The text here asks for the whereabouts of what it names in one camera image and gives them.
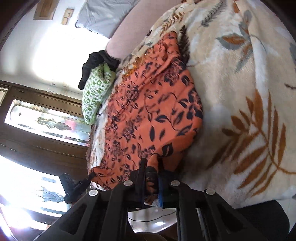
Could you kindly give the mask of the black garment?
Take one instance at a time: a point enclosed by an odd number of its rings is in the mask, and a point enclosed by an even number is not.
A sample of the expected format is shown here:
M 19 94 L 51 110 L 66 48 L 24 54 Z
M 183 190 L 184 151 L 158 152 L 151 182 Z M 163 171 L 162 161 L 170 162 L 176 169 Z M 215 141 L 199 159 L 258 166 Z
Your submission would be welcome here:
M 82 66 L 82 77 L 78 84 L 79 90 L 84 89 L 91 70 L 103 63 L 106 63 L 110 70 L 114 72 L 118 68 L 120 61 L 111 57 L 105 50 L 91 53 L 86 63 Z

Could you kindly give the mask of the small framed picture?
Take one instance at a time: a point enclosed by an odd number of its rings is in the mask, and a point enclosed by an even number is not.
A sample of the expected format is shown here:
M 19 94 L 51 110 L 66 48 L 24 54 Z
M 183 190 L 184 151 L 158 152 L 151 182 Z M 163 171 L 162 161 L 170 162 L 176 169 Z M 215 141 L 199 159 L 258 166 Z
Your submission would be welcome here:
M 33 20 L 53 20 L 59 0 L 41 0 L 37 4 Z

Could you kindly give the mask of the orange floral blouse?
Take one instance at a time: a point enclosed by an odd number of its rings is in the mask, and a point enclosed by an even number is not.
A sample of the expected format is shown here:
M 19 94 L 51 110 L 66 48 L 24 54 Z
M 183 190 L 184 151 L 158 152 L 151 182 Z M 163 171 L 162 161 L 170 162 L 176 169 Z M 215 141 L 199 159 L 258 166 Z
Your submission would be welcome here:
M 111 190 L 146 159 L 145 195 L 159 192 L 159 171 L 176 172 L 202 125 L 203 107 L 179 51 L 176 32 L 149 48 L 137 68 L 119 80 L 107 102 L 102 157 L 91 155 L 93 183 Z

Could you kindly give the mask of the stained glass wooden door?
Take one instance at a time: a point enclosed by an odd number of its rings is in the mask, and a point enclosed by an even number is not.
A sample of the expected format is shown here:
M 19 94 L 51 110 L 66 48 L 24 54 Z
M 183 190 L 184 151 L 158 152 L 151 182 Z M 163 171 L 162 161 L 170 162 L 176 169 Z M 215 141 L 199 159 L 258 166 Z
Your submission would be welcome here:
M 1 82 L 1 202 L 13 220 L 26 227 L 33 217 L 48 219 L 62 207 L 44 201 L 49 189 L 63 193 L 60 182 L 45 177 L 87 177 L 89 132 L 81 101 Z

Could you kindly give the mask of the beige wall switch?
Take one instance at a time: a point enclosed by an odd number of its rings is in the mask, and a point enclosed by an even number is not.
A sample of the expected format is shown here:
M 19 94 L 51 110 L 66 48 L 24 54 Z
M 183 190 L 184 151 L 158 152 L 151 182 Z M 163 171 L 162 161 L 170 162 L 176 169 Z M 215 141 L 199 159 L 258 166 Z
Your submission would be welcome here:
M 61 24 L 62 24 L 62 25 L 68 25 L 69 20 L 70 20 L 70 18 L 72 17 L 73 13 L 74 13 L 74 9 L 69 9 L 69 8 L 67 8 L 67 9 L 65 10 L 65 12 L 64 12 L 63 17 L 62 17 L 62 22 L 61 22 Z

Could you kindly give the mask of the grey pillow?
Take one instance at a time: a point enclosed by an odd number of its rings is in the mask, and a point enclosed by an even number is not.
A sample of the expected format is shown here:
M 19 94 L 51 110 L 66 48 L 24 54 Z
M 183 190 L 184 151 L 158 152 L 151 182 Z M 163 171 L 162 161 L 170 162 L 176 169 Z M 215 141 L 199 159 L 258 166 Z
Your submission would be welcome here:
M 110 39 L 138 0 L 87 0 L 81 8 L 75 23 Z

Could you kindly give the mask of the leaf pattern fleece blanket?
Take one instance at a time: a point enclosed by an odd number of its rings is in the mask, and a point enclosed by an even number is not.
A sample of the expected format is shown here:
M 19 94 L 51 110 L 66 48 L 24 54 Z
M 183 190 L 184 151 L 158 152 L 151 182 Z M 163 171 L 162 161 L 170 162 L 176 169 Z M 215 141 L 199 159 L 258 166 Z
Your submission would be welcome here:
M 202 125 L 177 173 L 192 189 L 214 189 L 234 208 L 295 195 L 295 40 L 261 1 L 183 1 L 166 11 L 121 60 L 112 93 L 166 33 L 203 107 Z M 87 154 L 102 157 L 107 102 Z

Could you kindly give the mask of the green white patterned pillow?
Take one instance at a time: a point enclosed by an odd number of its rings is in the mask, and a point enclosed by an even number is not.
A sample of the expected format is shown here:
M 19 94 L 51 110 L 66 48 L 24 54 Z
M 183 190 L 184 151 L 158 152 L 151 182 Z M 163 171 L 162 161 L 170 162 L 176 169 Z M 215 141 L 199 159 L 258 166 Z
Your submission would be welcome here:
M 93 125 L 102 102 L 107 98 L 116 78 L 106 62 L 92 69 L 82 92 L 82 113 L 84 121 Z

